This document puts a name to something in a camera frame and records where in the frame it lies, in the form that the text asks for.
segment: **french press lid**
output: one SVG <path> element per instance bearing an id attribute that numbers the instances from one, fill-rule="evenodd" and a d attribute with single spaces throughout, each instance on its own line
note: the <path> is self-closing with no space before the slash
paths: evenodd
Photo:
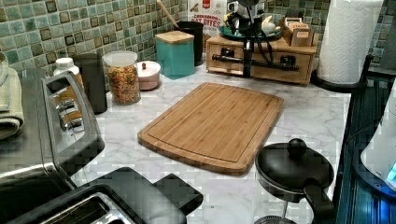
<path id="1" fill-rule="evenodd" d="M 263 147 L 256 156 L 256 166 L 266 180 L 290 191 L 303 192 L 308 179 L 315 179 L 326 189 L 334 178 L 329 161 L 298 138 Z"/>

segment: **black tumbler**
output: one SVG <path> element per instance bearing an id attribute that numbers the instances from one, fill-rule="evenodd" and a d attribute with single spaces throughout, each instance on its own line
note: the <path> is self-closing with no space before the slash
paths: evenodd
<path id="1" fill-rule="evenodd" d="M 204 44 L 204 25 L 197 21 L 179 21 L 175 30 L 194 36 L 194 66 L 201 65 Z"/>
<path id="2" fill-rule="evenodd" d="M 95 53 L 80 54 L 73 57 L 79 68 L 82 83 L 94 114 L 107 111 L 106 84 L 102 57 Z"/>

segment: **white marble countertop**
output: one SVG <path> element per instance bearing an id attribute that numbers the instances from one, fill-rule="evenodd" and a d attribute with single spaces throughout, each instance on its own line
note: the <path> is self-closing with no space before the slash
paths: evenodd
<path id="1" fill-rule="evenodd" d="M 170 160 L 137 143 L 141 129 L 203 82 L 238 86 L 283 98 L 284 110 L 264 145 L 299 137 L 324 155 L 336 172 L 350 94 L 325 91 L 314 85 L 208 74 L 205 63 L 195 69 L 194 75 L 177 80 L 161 76 L 159 88 L 142 91 L 141 100 L 134 105 L 113 105 L 108 93 L 108 110 L 97 116 L 106 147 L 72 176 L 77 185 L 127 166 L 152 183 L 173 173 L 203 193 L 203 204 L 188 215 L 191 224 L 253 223 L 259 217 L 281 216 L 283 201 L 260 186 L 255 179 L 254 164 L 245 175 L 220 175 Z M 334 181 L 328 190 L 331 197 L 333 187 Z M 313 212 L 303 199 L 300 203 L 289 203 L 286 217 L 299 224 L 311 223 Z"/>

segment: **green mosaic tile backsplash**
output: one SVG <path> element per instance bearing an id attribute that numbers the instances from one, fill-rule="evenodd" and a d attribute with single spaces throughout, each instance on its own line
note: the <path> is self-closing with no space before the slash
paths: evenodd
<path id="1" fill-rule="evenodd" d="M 187 0 L 163 2 L 177 21 L 187 19 Z M 154 36 L 172 29 L 156 0 L 0 0 L 0 50 L 18 70 L 50 75 L 58 58 L 122 49 L 156 60 Z"/>

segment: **wooden organizer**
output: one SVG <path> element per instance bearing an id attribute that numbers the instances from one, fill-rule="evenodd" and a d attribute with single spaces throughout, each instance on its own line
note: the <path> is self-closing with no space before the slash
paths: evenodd
<path id="1" fill-rule="evenodd" d="M 177 161 L 242 175 L 275 126 L 283 99 L 204 83 L 138 133 L 138 142 Z"/>
<path id="2" fill-rule="evenodd" d="M 252 77 L 266 78 L 278 81 L 293 82 L 299 84 L 308 84 L 311 78 L 313 61 L 317 52 L 318 35 L 314 36 L 312 47 L 291 47 L 283 38 L 277 41 L 271 42 L 271 46 L 274 51 L 274 62 L 279 63 L 282 56 L 294 56 L 296 59 L 296 65 L 300 66 L 299 71 L 284 71 L 275 68 L 251 66 L 250 75 Z M 269 54 L 266 48 L 266 43 L 262 42 L 267 57 Z M 211 73 L 222 73 L 229 75 L 243 75 L 242 63 L 222 63 L 213 61 L 213 54 L 220 55 L 221 49 L 232 49 L 234 51 L 235 58 L 244 58 L 243 51 L 244 43 L 242 41 L 233 41 L 226 39 L 222 36 L 211 37 L 207 40 L 207 54 L 206 54 L 206 69 Z M 264 61 L 264 58 L 260 54 L 259 47 L 257 44 L 254 47 L 254 53 L 252 56 L 253 60 Z"/>

